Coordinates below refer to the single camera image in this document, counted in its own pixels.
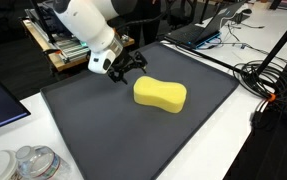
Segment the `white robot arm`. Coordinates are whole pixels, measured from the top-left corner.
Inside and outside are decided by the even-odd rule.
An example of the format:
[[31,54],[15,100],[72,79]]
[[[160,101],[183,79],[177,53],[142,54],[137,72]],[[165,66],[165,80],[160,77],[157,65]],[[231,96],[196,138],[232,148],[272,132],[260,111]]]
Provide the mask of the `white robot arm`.
[[123,51],[120,39],[106,23],[131,12],[137,0],[54,0],[61,22],[91,50],[88,68],[105,74]]

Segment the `sponge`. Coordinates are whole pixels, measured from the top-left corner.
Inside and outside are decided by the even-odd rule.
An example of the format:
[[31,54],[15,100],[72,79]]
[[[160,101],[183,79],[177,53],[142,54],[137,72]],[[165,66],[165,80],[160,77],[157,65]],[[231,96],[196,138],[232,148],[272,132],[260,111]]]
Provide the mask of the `sponge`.
[[175,82],[163,82],[148,76],[140,77],[134,84],[134,101],[155,106],[171,113],[179,113],[186,99],[186,88]]

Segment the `white table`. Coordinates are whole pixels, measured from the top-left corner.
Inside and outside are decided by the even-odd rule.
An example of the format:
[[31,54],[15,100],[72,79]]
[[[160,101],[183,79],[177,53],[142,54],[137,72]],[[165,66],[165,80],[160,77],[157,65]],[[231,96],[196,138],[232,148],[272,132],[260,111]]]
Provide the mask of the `white table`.
[[[243,27],[242,30],[236,30],[235,34],[242,42],[269,51],[287,29],[287,11],[253,10],[252,17],[244,23],[266,26],[261,30]],[[227,29],[223,28],[223,36],[226,32]],[[241,50],[229,45],[202,52],[230,65],[249,61],[253,57],[260,59],[265,57],[253,50]],[[279,56],[287,59],[287,44]],[[196,59],[231,73],[228,69],[208,60]],[[222,179],[251,132],[251,113],[260,101],[260,98],[238,87],[192,137],[158,179]],[[21,102],[32,115],[0,128],[0,150],[16,151],[24,145],[49,146],[72,166],[73,180],[81,180],[82,176],[41,95],[36,94]]]

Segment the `desk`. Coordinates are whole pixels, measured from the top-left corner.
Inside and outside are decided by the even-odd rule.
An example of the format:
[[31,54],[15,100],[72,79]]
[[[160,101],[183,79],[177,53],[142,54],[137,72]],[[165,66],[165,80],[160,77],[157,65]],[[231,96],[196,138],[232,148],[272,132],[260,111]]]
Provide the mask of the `desk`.
[[[43,36],[35,29],[35,27],[31,24],[29,20],[23,20],[22,22],[24,28],[32,35],[32,37],[35,39],[35,41],[39,44],[42,51],[47,49],[52,49],[49,42],[47,42]],[[124,43],[124,47],[130,46],[134,44],[134,39],[130,38],[128,42]],[[63,70],[72,68],[74,66],[77,66],[79,64],[85,63],[88,60],[84,57],[80,60],[71,61],[69,63],[64,63],[60,57],[56,54],[49,54],[49,60],[51,61],[51,64],[55,67],[55,69],[58,72],[61,72]]]
[[[278,18],[277,24],[271,21],[271,19],[274,20],[275,18]],[[235,34],[237,34],[242,41],[256,48],[268,51],[274,46],[287,28],[287,11],[266,11],[258,9],[255,10],[253,16],[244,23],[254,23],[253,25],[262,23],[266,26],[266,28],[262,30],[253,30],[255,35],[260,34],[256,36],[259,37],[258,39],[248,37],[249,34],[253,34],[253,32],[252,30],[246,30],[245,27],[242,28],[244,31],[235,31]],[[245,59],[241,60],[238,58],[235,55],[236,52],[243,52],[245,54],[244,57],[253,53],[255,54],[252,50],[241,50],[228,45],[225,45],[223,48],[204,50],[202,52],[226,61],[231,65],[246,61]],[[263,58],[264,55],[258,53],[255,54],[255,56],[262,56]],[[279,53],[279,56],[287,59],[287,44]],[[214,66],[221,71],[231,73],[228,69],[222,68],[207,60],[202,60],[201,58],[196,59]],[[244,88],[238,87],[191,138],[158,179],[223,179],[251,132],[251,113],[259,102],[261,102],[260,98],[251,95]],[[32,115],[0,128],[0,150],[18,150],[24,145],[47,145],[72,166],[72,179],[81,180],[82,176],[41,95],[36,94],[31,96],[22,100],[22,103],[31,111]]]

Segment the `jar lid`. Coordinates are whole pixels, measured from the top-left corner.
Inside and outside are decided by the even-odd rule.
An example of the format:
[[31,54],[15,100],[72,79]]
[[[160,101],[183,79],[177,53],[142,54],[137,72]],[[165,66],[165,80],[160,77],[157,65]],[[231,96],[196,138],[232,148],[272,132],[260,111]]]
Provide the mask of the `jar lid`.
[[0,151],[0,179],[10,179],[15,174],[17,165],[15,152]]

